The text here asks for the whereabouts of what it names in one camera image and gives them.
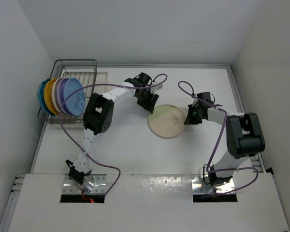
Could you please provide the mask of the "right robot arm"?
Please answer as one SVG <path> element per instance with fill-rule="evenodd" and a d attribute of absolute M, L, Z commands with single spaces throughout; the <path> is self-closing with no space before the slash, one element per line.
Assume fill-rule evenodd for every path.
<path fill-rule="evenodd" d="M 204 120 L 222 126 L 213 153 L 205 166 L 208 173 L 207 184 L 211 186 L 229 182 L 243 162 L 265 150 L 265 140 L 256 113 L 227 111 L 221 105 L 214 104 L 210 92 L 202 92 L 195 95 L 193 103 L 188 105 L 184 124 L 198 125 Z M 227 151 L 217 163 L 211 165 L 224 131 Z"/>

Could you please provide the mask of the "cream bear plate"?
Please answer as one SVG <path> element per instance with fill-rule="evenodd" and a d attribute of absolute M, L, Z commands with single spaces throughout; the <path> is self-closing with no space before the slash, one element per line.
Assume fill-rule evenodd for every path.
<path fill-rule="evenodd" d="M 63 80 L 63 78 L 56 79 L 53 86 L 52 86 L 52 91 L 51 91 L 52 103 L 53 103 L 53 106 L 55 108 L 55 112 L 56 112 L 55 115 L 57 115 L 57 116 L 59 114 L 59 107 L 58 107 L 58 103 L 57 103 L 57 88 L 62 80 Z"/>

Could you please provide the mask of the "green and cream plate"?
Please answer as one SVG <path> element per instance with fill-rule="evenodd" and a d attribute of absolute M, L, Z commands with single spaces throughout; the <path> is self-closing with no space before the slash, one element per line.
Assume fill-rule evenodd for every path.
<path fill-rule="evenodd" d="M 184 121 L 184 113 L 171 104 L 156 107 L 147 118 L 150 130 L 158 137 L 166 139 L 179 136 L 185 129 Z"/>

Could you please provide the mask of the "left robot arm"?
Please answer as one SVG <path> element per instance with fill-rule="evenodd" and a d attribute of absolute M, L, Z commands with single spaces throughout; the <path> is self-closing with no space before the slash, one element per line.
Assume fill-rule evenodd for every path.
<path fill-rule="evenodd" d="M 127 78 L 120 85 L 109 83 L 97 84 L 98 86 L 114 87 L 114 89 L 103 94 L 91 94 L 83 114 L 84 142 L 92 142 L 90 136 L 105 133 L 110 128 L 115 104 L 119 104 L 126 99 L 135 97 L 139 106 L 149 113 L 153 113 L 155 104 L 159 98 L 156 91 L 162 88 L 163 82 L 168 78 L 166 74 L 164 76 L 165 79 L 162 82 L 157 82 L 156 77 L 152 79 L 149 75 L 142 72 L 134 78 Z M 87 150 L 69 135 L 62 124 L 61 127 L 66 135 L 82 151 L 75 162 L 66 160 L 66 164 L 69 167 L 69 178 L 83 193 L 89 192 L 90 187 L 95 186 L 92 177 L 90 177 L 92 171 L 91 163 L 93 162 L 101 167 L 118 171 L 118 176 L 111 185 L 113 187 L 121 175 L 121 170 L 117 167 L 102 164 L 94 160 Z"/>

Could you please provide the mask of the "light blue plate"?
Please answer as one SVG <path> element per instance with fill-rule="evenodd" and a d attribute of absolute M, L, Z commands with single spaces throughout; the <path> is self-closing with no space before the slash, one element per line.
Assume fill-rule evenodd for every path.
<path fill-rule="evenodd" d="M 76 78 L 70 78 L 64 85 L 63 98 L 66 109 L 73 116 L 80 116 L 83 113 L 85 102 L 82 84 Z"/>

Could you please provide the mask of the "purple plate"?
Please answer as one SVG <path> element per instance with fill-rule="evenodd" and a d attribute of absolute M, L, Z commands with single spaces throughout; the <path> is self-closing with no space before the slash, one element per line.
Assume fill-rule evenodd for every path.
<path fill-rule="evenodd" d="M 64 115 L 70 115 L 70 112 L 68 111 L 66 106 L 63 104 L 63 101 L 64 101 L 63 90 L 67 81 L 68 81 L 68 78 L 59 79 L 58 84 L 57 84 L 57 90 L 56 90 L 58 108 L 62 106 L 62 114 Z"/>

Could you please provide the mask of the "teal polka dot plate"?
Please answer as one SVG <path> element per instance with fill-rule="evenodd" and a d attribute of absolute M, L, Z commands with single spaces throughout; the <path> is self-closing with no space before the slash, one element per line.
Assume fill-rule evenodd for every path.
<path fill-rule="evenodd" d="M 38 99 L 38 103 L 39 103 L 40 108 L 44 112 L 48 113 L 49 115 L 52 115 L 52 113 L 49 111 L 49 109 L 47 108 L 45 101 L 44 101 L 44 88 L 49 81 L 50 81 L 50 79 L 48 78 L 40 83 L 38 90 L 37 90 L 37 99 Z"/>

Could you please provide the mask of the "yellow polka dot plate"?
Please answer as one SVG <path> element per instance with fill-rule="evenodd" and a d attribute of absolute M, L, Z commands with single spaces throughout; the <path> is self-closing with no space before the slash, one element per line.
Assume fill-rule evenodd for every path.
<path fill-rule="evenodd" d="M 50 81 L 47 82 L 44 88 L 43 97 L 47 109 L 55 116 L 58 116 L 58 110 L 55 108 L 52 101 L 52 88 L 54 86 L 55 81 L 56 79 L 51 79 Z"/>

